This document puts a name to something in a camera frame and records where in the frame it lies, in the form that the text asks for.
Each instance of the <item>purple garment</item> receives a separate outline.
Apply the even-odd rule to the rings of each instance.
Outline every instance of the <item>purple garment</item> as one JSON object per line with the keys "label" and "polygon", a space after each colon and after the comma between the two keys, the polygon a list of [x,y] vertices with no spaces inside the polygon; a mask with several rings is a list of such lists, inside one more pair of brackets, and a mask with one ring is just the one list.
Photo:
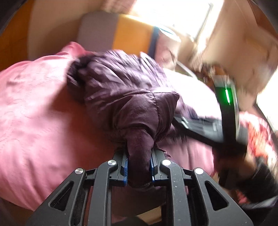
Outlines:
{"label": "purple garment", "polygon": [[67,85],[96,126],[111,140],[127,143],[132,187],[151,181],[151,148],[166,135],[178,135],[171,126],[174,113],[197,117],[145,53],[110,50],[81,57],[70,66]]}

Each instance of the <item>black sleeve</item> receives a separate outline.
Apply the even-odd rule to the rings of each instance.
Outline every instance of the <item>black sleeve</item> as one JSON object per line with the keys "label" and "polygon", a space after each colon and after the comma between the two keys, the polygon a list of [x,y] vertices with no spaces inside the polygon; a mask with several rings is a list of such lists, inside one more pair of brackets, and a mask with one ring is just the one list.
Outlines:
{"label": "black sleeve", "polygon": [[252,203],[278,195],[278,184],[260,159],[257,159],[257,170],[253,177],[238,183],[237,187]]}

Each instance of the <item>bright window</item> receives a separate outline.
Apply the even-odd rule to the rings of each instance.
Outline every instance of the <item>bright window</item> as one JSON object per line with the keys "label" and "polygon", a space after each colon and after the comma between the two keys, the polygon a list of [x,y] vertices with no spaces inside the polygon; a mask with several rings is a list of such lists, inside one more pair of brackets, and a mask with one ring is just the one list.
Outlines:
{"label": "bright window", "polygon": [[267,118],[272,129],[278,130],[278,70],[276,70],[265,89],[257,96],[257,105]]}
{"label": "bright window", "polygon": [[133,12],[196,38],[211,9],[205,0],[137,0]]}

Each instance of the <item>pink bedsheet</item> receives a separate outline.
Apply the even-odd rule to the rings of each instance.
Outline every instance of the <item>pink bedsheet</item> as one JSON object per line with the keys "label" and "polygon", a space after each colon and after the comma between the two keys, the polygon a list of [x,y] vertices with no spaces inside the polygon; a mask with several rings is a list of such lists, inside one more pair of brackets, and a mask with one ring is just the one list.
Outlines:
{"label": "pink bedsheet", "polygon": [[[98,167],[115,146],[91,124],[66,90],[69,64],[86,51],[71,42],[61,52],[19,62],[0,72],[0,197],[35,210],[75,169]],[[200,116],[220,117],[203,83],[165,70],[183,100]],[[184,168],[213,172],[211,148],[188,139],[162,147]]]}

